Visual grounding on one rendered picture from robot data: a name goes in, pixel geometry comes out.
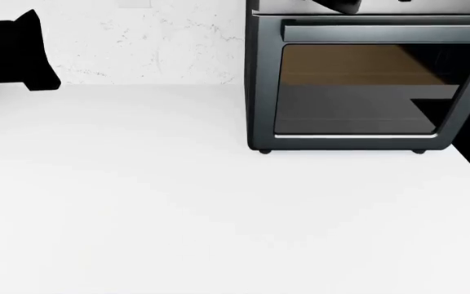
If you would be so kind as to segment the black toaster oven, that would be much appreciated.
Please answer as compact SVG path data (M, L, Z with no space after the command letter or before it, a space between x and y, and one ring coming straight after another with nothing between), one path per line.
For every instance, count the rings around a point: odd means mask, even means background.
M274 150L441 150L470 116L470 44L288 43L282 22L470 19L470 0L246 0L247 142Z

